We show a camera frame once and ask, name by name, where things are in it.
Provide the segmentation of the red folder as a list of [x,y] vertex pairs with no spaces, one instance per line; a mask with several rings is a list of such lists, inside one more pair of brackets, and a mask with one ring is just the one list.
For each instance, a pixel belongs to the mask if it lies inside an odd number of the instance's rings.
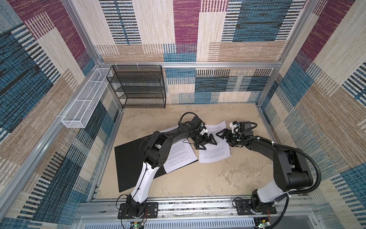
[[[146,145],[147,137],[115,147],[116,170],[119,192],[135,187],[143,167],[140,150]],[[155,178],[167,174],[164,167],[158,169]]]

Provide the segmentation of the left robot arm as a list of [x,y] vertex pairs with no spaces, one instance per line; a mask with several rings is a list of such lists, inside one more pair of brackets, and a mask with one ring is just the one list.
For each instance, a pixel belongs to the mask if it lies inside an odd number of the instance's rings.
[[177,128],[168,132],[155,131],[147,138],[147,144],[142,149],[142,171],[133,192],[126,198],[124,213],[130,211],[134,218],[145,213],[148,192],[155,174],[167,161],[172,145],[188,138],[193,140],[193,145],[198,150],[206,150],[207,144],[217,145],[213,134],[208,134],[205,122],[194,112],[184,113]]

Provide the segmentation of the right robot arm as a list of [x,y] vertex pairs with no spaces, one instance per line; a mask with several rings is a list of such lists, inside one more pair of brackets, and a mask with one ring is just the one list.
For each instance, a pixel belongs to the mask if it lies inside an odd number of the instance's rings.
[[232,122],[216,136],[230,147],[246,148],[273,162],[273,180],[251,194],[250,209],[260,214],[275,202],[292,194],[315,191],[321,183],[321,170],[317,163],[301,149],[281,145],[254,134],[257,123]]

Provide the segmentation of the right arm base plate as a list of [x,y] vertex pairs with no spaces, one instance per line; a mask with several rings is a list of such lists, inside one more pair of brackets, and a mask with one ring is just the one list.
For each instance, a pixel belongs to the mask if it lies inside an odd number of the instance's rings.
[[234,198],[232,205],[236,209],[237,214],[242,215],[262,215],[276,214],[277,210],[274,203],[262,203],[259,200],[250,200],[244,198]]

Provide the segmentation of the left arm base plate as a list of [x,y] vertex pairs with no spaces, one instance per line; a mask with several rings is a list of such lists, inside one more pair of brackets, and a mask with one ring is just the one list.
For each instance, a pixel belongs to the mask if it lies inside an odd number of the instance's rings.
[[143,204],[122,203],[119,207],[118,219],[155,219],[159,210],[158,202]]

